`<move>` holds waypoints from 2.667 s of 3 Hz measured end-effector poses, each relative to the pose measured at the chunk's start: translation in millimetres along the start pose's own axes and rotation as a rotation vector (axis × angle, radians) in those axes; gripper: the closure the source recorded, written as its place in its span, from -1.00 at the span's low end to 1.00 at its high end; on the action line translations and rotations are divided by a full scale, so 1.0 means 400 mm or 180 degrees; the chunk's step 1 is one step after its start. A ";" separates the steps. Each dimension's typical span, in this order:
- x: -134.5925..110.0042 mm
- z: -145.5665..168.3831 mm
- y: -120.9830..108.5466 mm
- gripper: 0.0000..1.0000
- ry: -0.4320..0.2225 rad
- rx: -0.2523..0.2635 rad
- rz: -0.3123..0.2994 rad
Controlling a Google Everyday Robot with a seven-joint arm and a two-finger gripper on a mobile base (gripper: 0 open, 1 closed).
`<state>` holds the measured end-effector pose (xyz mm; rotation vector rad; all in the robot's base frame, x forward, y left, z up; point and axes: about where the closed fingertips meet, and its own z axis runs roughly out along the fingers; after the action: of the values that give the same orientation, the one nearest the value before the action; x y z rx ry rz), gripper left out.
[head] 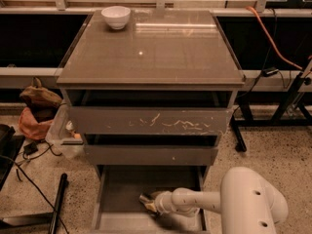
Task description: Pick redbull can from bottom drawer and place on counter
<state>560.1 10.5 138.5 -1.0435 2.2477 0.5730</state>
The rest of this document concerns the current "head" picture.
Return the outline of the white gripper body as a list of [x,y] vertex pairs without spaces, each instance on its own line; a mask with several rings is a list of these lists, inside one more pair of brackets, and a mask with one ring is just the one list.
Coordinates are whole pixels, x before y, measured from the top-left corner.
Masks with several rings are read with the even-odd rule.
[[170,191],[163,191],[156,199],[154,204],[159,214],[170,214],[173,211],[172,193]]

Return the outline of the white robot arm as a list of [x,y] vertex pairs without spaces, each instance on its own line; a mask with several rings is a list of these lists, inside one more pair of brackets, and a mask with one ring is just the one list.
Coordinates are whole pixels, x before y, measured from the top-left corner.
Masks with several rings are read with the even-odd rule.
[[222,234],[277,234],[275,225],[286,221],[284,195],[257,172],[234,167],[222,178],[217,192],[177,188],[139,197],[148,211],[187,217],[206,210],[221,216]]

